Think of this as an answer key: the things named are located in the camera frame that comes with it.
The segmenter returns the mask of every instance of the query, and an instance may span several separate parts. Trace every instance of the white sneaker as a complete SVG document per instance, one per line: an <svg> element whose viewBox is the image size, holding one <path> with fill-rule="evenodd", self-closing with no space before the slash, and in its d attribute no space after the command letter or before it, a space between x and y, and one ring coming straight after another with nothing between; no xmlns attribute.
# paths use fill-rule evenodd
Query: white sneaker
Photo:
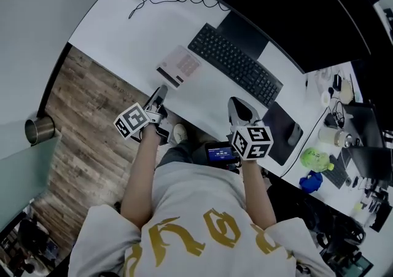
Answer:
<svg viewBox="0 0 393 277"><path fill-rule="evenodd" d="M181 141L188 140L187 131L183 124L176 124L173 128L173 138L179 144Z"/></svg>

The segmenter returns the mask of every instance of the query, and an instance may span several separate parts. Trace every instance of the smartphone screen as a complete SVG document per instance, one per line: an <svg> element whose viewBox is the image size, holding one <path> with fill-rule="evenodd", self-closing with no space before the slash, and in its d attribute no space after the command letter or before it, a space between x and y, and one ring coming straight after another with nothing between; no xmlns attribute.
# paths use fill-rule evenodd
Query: smartphone screen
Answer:
<svg viewBox="0 0 393 277"><path fill-rule="evenodd" d="M236 157L232 155L231 147L208 149L208 155L211 162L221 162L224 160L236 159Z"/></svg>

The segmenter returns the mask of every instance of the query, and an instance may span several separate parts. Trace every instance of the plastic bottle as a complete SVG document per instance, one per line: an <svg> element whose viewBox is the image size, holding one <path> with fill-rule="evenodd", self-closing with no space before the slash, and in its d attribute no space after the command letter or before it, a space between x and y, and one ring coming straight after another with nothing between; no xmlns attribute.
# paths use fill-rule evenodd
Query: plastic bottle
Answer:
<svg viewBox="0 0 393 277"><path fill-rule="evenodd" d="M329 155L325 152L310 147L307 148L300 156L303 166L313 170L314 172L322 172L325 170L333 170L334 164L330 163Z"/></svg>

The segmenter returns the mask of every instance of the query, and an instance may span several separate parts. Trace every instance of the monitor stand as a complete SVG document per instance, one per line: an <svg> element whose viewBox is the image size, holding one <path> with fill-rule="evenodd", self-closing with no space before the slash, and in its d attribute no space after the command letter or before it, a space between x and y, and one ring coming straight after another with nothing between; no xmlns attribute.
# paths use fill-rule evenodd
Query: monitor stand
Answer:
<svg viewBox="0 0 393 277"><path fill-rule="evenodd" d="M232 11L224 18L217 30L255 61L269 42L254 26Z"/></svg>

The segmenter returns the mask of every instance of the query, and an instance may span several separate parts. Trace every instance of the mouse pad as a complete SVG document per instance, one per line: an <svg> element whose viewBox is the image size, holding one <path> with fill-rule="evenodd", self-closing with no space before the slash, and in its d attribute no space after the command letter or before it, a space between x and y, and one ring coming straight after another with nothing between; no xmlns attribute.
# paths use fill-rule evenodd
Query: mouse pad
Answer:
<svg viewBox="0 0 393 277"><path fill-rule="evenodd" d="M295 121L277 102L271 105L262 120L270 128L274 141L269 156L280 166L283 166L296 147L296 145L290 146L288 144L288 138L294 129Z"/></svg>

